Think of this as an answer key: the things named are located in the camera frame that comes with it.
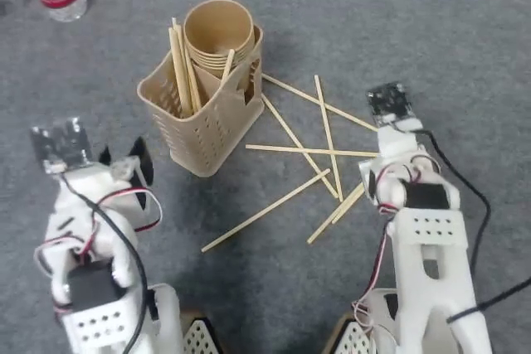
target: black cable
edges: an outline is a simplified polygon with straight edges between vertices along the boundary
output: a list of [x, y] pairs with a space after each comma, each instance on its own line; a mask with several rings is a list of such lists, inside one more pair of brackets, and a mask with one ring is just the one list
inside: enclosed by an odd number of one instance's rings
[[504, 301], [506, 298], [526, 289], [528, 286], [531, 286], [531, 277], [521, 282], [520, 284], [513, 286], [513, 288], [507, 289], [504, 292], [500, 293], [499, 295], [494, 296], [493, 298], [490, 298], [489, 300], [485, 300], [484, 302], [478, 303], [473, 308], [468, 308], [465, 311], [461, 311], [460, 313], [457, 313], [455, 315], [452, 315], [451, 317], [448, 317], [446, 319], [446, 322], [452, 323], [472, 313], [476, 313], [478, 311], [485, 311], [487, 308], [492, 307], [495, 304]]
[[133, 336], [131, 336], [129, 342], [127, 343], [124, 349], [124, 354], [129, 354], [134, 344], [138, 340], [140, 333], [142, 332], [142, 326], [144, 325], [144, 319], [148, 310], [148, 278], [146, 277], [144, 264], [140, 259], [139, 252], [137, 252], [133, 244], [131, 244], [131, 242], [127, 239], [121, 229], [112, 221], [112, 219], [107, 216], [107, 214], [96, 203], [94, 203], [89, 198], [72, 188], [70, 183], [66, 180], [64, 174], [61, 174], [61, 178], [66, 184], [66, 187], [70, 190], [70, 192], [79, 197], [95, 214], [99, 215], [109, 225], [112, 231], [114, 231], [116, 235], [124, 242], [139, 270], [140, 283], [142, 284], [142, 299], [140, 303], [139, 320], [136, 324], [136, 328], [134, 329]]
[[490, 202], [487, 199], [487, 197], [474, 185], [469, 182], [466, 177], [464, 177], [455, 167], [452, 165], [450, 160], [446, 157], [446, 155], [442, 152], [441, 148], [439, 147], [439, 144], [437, 143], [437, 140], [435, 140], [435, 136], [430, 130], [426, 129], [419, 129], [419, 130], [412, 130], [411, 133], [417, 133], [422, 134], [424, 136], [427, 136], [430, 141], [431, 145], [437, 152], [437, 155], [442, 159], [442, 162], [445, 163], [445, 165], [450, 169], [450, 171], [461, 180], [463, 184], [465, 184], [485, 205], [485, 216], [483, 217], [483, 221], [481, 222], [480, 228], [478, 229], [478, 233], [475, 236], [474, 240], [474, 247], [472, 249], [472, 256], [470, 257], [470, 274], [472, 275], [472, 279], [475, 277], [475, 269], [477, 267], [478, 263], [478, 255], [480, 253], [480, 246], [481, 241], [483, 240], [483, 234], [485, 233], [485, 229], [487, 228], [487, 225], [490, 221], [490, 214], [491, 214], [491, 208], [490, 208]]
[[[418, 130], [412, 130], [411, 132], [404, 132], [403, 130], [400, 130], [397, 128], [395, 124], [392, 124], [392, 126], [403, 133], [417, 133], [427, 136], [430, 141], [433, 148], [436, 150], [439, 157], [442, 159], [442, 161], [445, 163], [445, 165], [450, 169], [454, 175], [461, 180], [463, 184], [465, 184], [474, 194], [476, 194], [479, 199], [483, 202], [485, 205], [485, 216], [483, 218], [483, 221], [480, 225], [480, 228], [478, 230], [478, 234], [475, 237], [474, 241], [474, 249], [472, 250], [472, 256], [470, 259], [470, 274], [472, 275], [472, 278], [475, 276], [475, 268], [478, 261], [478, 254], [480, 252], [480, 245], [481, 241], [483, 240], [483, 234], [485, 233], [485, 229], [490, 221], [490, 214], [491, 214], [491, 207], [490, 202], [487, 199], [487, 197], [480, 192], [476, 187], [472, 185], [471, 182], [469, 182], [459, 171], [454, 167], [454, 165], [451, 164], [450, 160], [446, 157], [446, 155], [442, 152], [441, 148], [439, 147], [439, 144], [437, 143], [435, 136], [430, 130], [426, 129], [418, 129]], [[454, 314], [446, 319], [447, 323], [452, 323], [457, 321], [460, 318], [466, 317], [467, 315], [470, 315], [472, 313], [476, 313], [478, 311], [485, 311], [487, 308], [494, 306], [495, 304], [504, 301], [505, 299], [509, 298], [510, 296], [526, 289], [528, 286], [531, 286], [531, 278], [524, 280], [522, 283], [517, 284], [513, 286], [513, 288], [507, 289], [504, 292], [500, 293], [497, 296], [494, 296], [493, 298], [486, 300], [484, 302], [478, 303], [473, 308], [468, 308], [465, 311], [462, 311], [460, 313]]]

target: stack of paper cups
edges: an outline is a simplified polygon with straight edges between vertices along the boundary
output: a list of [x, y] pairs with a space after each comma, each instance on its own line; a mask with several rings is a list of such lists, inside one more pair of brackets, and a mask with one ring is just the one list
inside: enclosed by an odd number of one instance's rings
[[197, 5], [188, 13], [183, 33], [193, 61], [218, 78], [223, 75], [231, 49], [235, 52], [234, 68], [255, 46], [252, 16], [232, 0], [209, 0]]

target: gray carpet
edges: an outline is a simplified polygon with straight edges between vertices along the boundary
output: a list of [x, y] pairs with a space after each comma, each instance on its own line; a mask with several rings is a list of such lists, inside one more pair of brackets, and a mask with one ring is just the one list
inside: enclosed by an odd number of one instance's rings
[[[202, 0], [91, 0], [78, 22], [47, 19], [35, 0], [0, 0], [0, 352], [68, 352], [49, 284], [32, 263], [56, 184], [37, 168], [27, 128], [79, 115], [95, 151], [125, 154], [140, 134], [154, 157], [167, 216], [143, 233], [149, 281], [169, 282], [183, 308], [212, 318], [232, 353], [317, 353], [363, 290], [383, 220], [361, 201], [313, 246], [336, 203], [323, 184], [202, 255], [200, 248], [313, 176], [297, 154], [241, 143], [214, 177], [192, 176], [168, 152], [135, 87], [168, 50], [170, 17]], [[265, 71], [370, 120], [364, 91], [410, 87], [417, 115], [456, 166], [492, 201], [477, 275], [488, 298], [531, 274], [531, 0], [240, 0], [265, 30]], [[272, 85], [265, 92], [303, 144], [325, 148], [319, 108]], [[375, 150], [376, 136], [331, 117], [339, 149]], [[244, 143], [291, 145], [266, 111]], [[329, 158], [316, 156], [321, 167]], [[356, 158], [340, 158], [346, 192]], [[461, 184], [469, 238], [484, 209]], [[393, 285], [391, 257], [380, 286]], [[531, 291], [486, 316], [497, 352], [527, 353]]]

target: utensil holder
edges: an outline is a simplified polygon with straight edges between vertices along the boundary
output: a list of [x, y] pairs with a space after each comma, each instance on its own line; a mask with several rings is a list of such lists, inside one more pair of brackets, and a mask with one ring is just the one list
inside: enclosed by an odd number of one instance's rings
[[[264, 109], [261, 100], [261, 30], [257, 39], [251, 54], [222, 85], [216, 76], [193, 66], [204, 106], [189, 118], [177, 116], [181, 104], [171, 52], [138, 85], [137, 94], [148, 106], [169, 146], [172, 160], [196, 176], [210, 177], [216, 173]], [[246, 74], [249, 85], [245, 89], [238, 88]]]

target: white robotic arm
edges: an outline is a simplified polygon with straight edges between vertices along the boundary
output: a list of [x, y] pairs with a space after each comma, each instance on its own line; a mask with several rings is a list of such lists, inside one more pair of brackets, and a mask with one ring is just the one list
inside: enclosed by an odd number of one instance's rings
[[[121, 353], [134, 340], [129, 351], [134, 354], [183, 354], [175, 291], [166, 284], [144, 286], [145, 275], [139, 274], [144, 269], [128, 247], [135, 251], [135, 231], [162, 217], [147, 188], [140, 154], [110, 165], [92, 162], [77, 119], [53, 130], [34, 128], [32, 136], [42, 166], [60, 182], [35, 260], [51, 278], [54, 307], [72, 352]], [[155, 222], [149, 220], [153, 203], [161, 211]]]
[[370, 290], [363, 304], [380, 354], [490, 354], [483, 314], [449, 326], [476, 305], [460, 194], [412, 132], [422, 128], [399, 84], [372, 90], [379, 157], [360, 163], [365, 192], [387, 224], [396, 289]]

